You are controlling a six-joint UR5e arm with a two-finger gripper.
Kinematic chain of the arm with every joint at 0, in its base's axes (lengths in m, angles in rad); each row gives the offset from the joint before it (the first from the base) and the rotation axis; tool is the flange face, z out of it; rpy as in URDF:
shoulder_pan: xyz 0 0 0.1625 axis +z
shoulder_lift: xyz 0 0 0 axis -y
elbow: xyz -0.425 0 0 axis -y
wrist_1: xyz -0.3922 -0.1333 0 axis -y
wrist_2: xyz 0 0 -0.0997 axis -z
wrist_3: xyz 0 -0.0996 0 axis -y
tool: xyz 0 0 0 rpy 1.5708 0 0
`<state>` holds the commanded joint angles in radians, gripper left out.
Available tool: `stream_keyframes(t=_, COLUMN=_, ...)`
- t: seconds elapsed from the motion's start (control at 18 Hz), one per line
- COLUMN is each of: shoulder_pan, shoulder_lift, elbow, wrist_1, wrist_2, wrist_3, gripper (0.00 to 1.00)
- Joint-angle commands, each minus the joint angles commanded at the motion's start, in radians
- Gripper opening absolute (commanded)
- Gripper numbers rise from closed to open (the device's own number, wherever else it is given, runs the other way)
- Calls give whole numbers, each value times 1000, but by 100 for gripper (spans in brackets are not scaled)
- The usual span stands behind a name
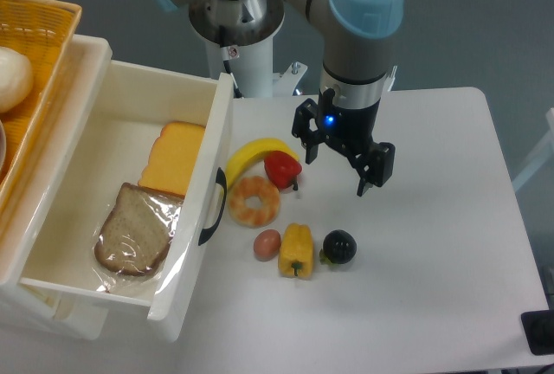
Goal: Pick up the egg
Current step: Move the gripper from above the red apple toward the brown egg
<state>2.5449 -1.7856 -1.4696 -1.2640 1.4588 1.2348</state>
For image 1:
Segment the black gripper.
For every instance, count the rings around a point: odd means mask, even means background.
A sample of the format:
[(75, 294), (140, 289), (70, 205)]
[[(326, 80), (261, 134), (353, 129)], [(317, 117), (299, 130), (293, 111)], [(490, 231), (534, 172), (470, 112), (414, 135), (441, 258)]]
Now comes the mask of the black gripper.
[(292, 135), (305, 149), (305, 163), (318, 156), (324, 142), (346, 157), (358, 173), (357, 195), (362, 197), (373, 186), (382, 187), (392, 176), (396, 147), (389, 142), (376, 143), (372, 138), (380, 101), (361, 109), (335, 106), (336, 92), (327, 88), (319, 93), (318, 105), (313, 99), (296, 107)]

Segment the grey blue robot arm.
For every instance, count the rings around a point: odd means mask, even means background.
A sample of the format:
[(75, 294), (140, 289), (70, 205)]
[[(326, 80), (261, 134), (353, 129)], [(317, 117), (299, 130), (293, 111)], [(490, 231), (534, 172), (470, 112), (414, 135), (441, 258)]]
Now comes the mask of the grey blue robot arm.
[(320, 145), (344, 156), (359, 177), (358, 193), (391, 177), (395, 147), (373, 136), (377, 110), (394, 81), (393, 39), (404, 0), (158, 0), (167, 10), (185, 7), (205, 44), (209, 71), (228, 74), (236, 97), (272, 96), (273, 39), (290, 6), (323, 37), (316, 100), (303, 102), (292, 134), (312, 162)]

